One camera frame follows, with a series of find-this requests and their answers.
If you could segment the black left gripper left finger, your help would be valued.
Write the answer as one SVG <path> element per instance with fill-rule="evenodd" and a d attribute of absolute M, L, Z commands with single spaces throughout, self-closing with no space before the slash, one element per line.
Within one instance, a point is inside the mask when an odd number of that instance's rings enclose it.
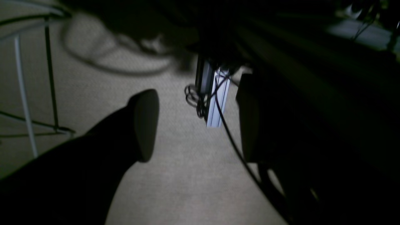
<path fill-rule="evenodd" d="M 120 181 L 154 152 L 155 89 L 1 179 L 2 225 L 104 225 Z"/>

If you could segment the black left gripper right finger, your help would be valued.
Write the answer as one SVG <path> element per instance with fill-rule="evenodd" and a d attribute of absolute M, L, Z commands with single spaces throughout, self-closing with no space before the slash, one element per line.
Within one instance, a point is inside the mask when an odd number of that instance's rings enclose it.
<path fill-rule="evenodd" d="M 269 82 L 243 74 L 236 94 L 242 153 L 289 225 L 398 225 L 399 183 L 336 139 L 316 135 Z"/>

